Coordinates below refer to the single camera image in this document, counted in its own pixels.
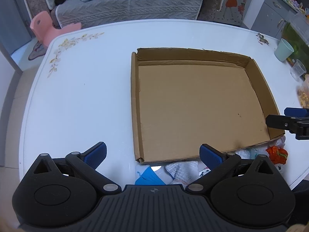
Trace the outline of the decorated white fridge door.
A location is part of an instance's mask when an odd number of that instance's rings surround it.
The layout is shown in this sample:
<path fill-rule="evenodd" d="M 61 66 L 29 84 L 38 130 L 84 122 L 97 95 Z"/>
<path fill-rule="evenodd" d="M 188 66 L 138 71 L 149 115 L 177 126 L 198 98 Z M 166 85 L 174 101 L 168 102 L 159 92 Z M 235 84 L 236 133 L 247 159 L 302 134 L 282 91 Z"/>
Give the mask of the decorated white fridge door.
<path fill-rule="evenodd" d="M 215 13 L 214 22 L 241 26 L 251 0 L 223 0 L 221 9 Z"/>

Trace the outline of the clear plastic cup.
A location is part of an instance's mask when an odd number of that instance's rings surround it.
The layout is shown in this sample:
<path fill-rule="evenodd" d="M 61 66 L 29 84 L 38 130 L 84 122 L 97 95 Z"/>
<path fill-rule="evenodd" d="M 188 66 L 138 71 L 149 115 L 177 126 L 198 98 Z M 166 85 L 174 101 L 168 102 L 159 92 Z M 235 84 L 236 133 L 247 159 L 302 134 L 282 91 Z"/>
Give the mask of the clear plastic cup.
<path fill-rule="evenodd" d="M 306 68 L 304 64 L 302 64 L 302 62 L 299 59 L 297 59 L 295 64 L 290 69 L 290 74 L 292 78 L 298 81 L 302 77 L 302 75 L 304 75 L 305 73 L 306 73 Z"/>

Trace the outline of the shallow cardboard box tray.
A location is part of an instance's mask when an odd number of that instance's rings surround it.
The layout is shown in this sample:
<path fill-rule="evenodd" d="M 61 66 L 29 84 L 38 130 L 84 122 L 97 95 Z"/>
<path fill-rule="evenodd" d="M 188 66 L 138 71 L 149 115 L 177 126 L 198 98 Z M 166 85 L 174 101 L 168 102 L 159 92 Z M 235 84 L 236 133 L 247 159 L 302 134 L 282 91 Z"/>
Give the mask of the shallow cardboard box tray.
<path fill-rule="evenodd" d="M 195 159 L 204 143 L 230 152 L 284 135 L 266 125 L 279 110 L 257 63 L 246 55 L 140 48 L 132 54 L 131 98 L 140 163 Z"/>

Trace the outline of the pink plastic child chair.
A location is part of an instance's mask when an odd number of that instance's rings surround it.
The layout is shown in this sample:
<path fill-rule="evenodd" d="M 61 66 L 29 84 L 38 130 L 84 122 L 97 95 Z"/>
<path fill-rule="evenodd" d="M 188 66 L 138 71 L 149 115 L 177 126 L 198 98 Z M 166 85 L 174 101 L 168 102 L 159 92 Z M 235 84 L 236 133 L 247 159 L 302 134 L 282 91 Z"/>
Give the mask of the pink plastic child chair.
<path fill-rule="evenodd" d="M 57 29 L 53 26 L 51 16 L 47 11 L 42 11 L 37 14 L 30 23 L 30 29 L 35 34 L 37 40 L 48 47 L 51 41 L 56 37 L 80 30 L 82 28 L 81 23 L 69 24 L 61 29 Z"/>

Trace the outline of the glass fish tank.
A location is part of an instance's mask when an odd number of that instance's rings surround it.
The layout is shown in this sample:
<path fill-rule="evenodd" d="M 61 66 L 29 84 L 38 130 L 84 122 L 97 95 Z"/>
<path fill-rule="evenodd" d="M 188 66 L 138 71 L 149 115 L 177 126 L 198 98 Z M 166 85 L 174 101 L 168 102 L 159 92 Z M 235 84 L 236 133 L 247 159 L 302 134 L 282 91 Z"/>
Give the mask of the glass fish tank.
<path fill-rule="evenodd" d="M 294 52 L 287 58 L 292 66 L 299 59 L 308 69 L 308 30 L 308 18 L 301 13 L 291 17 L 283 28 L 282 38 L 294 49 Z"/>

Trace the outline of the orange plastic bag bundle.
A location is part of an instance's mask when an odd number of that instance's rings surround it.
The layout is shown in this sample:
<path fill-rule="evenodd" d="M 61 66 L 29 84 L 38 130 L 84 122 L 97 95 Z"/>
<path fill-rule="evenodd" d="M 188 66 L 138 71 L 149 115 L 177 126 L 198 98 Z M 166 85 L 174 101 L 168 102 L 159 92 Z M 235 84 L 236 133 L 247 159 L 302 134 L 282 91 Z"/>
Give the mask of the orange plastic bag bundle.
<path fill-rule="evenodd" d="M 288 152 L 285 149 L 278 146 L 271 146 L 266 149 L 266 152 L 268 153 L 269 159 L 273 162 L 274 165 L 286 164 L 288 159 Z"/>

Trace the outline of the grey quilted sofa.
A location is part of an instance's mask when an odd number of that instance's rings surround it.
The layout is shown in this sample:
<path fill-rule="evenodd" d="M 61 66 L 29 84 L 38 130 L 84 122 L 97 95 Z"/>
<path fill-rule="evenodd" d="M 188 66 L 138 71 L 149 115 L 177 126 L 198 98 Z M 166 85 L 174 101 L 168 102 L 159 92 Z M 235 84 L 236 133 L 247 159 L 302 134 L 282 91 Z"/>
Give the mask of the grey quilted sofa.
<path fill-rule="evenodd" d="M 47 11 L 57 28 L 89 28 L 140 19 L 212 21 L 223 0 L 24 0 L 30 18 Z"/>

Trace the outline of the white knitted sock bundle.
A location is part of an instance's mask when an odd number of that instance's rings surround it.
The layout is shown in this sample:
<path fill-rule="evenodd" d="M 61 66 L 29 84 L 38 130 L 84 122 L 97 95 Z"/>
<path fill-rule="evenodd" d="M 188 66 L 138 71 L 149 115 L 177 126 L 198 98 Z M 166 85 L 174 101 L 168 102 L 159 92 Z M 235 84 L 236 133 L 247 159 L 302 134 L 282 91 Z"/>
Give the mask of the white knitted sock bundle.
<path fill-rule="evenodd" d="M 187 186 L 199 178 L 197 161 L 180 161 L 165 166 L 165 170 L 172 177 L 171 184 Z"/>

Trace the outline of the grey drawer cabinet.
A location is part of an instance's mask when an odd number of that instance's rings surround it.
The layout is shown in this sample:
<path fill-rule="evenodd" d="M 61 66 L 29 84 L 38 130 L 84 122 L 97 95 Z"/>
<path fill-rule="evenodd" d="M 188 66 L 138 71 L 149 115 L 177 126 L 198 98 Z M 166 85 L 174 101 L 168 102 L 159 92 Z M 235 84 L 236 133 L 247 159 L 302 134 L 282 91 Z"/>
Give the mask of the grey drawer cabinet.
<path fill-rule="evenodd" d="M 296 0 L 308 7 L 308 0 Z M 251 30 L 277 39 L 281 38 L 283 28 L 296 10 L 283 0 L 264 0 Z"/>

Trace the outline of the mint green plastic cup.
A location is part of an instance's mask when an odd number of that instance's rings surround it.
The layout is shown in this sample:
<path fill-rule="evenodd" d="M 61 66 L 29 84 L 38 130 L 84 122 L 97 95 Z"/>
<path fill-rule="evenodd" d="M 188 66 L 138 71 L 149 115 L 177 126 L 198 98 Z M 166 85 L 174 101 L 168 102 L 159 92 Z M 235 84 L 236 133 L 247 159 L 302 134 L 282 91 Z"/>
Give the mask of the mint green plastic cup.
<path fill-rule="evenodd" d="M 278 47 L 276 48 L 274 55 L 275 57 L 283 62 L 285 61 L 292 53 L 294 52 L 294 48 L 288 43 L 285 39 L 281 39 Z"/>

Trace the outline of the blue sock bundle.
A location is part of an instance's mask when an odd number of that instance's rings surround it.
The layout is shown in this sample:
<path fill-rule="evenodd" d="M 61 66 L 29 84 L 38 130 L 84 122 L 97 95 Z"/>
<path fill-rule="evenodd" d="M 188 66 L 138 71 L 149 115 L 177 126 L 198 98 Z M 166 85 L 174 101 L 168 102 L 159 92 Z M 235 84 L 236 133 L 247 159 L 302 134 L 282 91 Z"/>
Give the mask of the blue sock bundle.
<path fill-rule="evenodd" d="M 165 183 L 149 165 L 137 165 L 135 185 L 165 185 Z"/>

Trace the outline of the snack bag on table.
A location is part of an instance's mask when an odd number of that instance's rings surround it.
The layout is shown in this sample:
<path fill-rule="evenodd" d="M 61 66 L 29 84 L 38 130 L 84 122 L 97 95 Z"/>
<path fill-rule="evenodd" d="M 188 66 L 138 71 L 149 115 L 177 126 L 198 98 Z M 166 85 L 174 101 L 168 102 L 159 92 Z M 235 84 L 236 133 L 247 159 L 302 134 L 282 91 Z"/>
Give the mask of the snack bag on table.
<path fill-rule="evenodd" d="M 297 88 L 297 96 L 302 108 L 309 108 L 309 75 L 305 75 L 305 80 Z"/>

